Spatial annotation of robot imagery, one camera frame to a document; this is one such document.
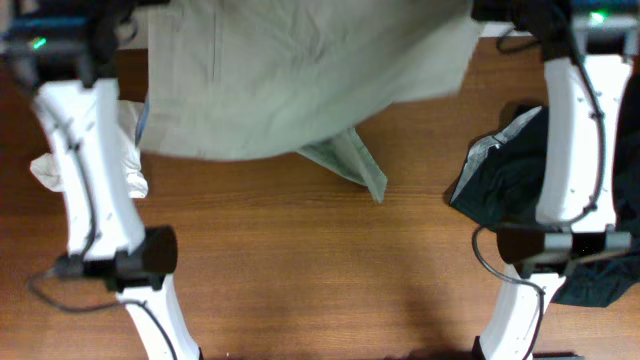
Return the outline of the khaki beige shorts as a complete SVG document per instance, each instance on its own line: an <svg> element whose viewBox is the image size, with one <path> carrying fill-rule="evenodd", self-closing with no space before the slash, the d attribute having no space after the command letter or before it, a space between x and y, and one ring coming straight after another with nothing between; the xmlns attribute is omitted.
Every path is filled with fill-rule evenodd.
<svg viewBox="0 0 640 360"><path fill-rule="evenodd" d="M148 152L297 153L382 202L356 133L395 103L456 93L482 26L468 0L173 1L148 14Z"/></svg>

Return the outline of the black garment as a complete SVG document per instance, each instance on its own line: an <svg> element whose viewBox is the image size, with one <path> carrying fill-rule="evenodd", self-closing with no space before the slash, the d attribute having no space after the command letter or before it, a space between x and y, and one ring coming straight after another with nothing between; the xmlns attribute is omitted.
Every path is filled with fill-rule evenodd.
<svg viewBox="0 0 640 360"><path fill-rule="evenodd" d="M549 110L521 106L502 131L471 146L449 204L479 224L534 221L546 160ZM639 283L639 76L620 108L613 170L617 228L632 234L627 254L581 264L555 294L556 304L606 308Z"/></svg>

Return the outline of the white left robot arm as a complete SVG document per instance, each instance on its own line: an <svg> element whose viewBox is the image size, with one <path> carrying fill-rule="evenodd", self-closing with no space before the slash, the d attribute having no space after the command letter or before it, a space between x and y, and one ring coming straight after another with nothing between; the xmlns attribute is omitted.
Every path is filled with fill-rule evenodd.
<svg viewBox="0 0 640 360"><path fill-rule="evenodd" d="M198 359L179 305L178 245L168 225L147 227L121 164L118 29L134 1L9 5L4 60L56 159L68 222L67 251L41 279L96 279L116 296L152 359Z"/></svg>

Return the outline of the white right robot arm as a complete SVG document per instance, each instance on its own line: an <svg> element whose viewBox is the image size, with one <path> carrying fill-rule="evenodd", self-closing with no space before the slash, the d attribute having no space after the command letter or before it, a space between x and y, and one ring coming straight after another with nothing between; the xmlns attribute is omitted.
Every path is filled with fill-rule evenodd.
<svg viewBox="0 0 640 360"><path fill-rule="evenodd" d="M540 43L549 97L543 185L531 226L495 226L503 272L475 359L530 359L544 313L581 263L628 251L616 228L613 168L625 87L639 53L636 1L476 1L479 22L510 22Z"/></svg>

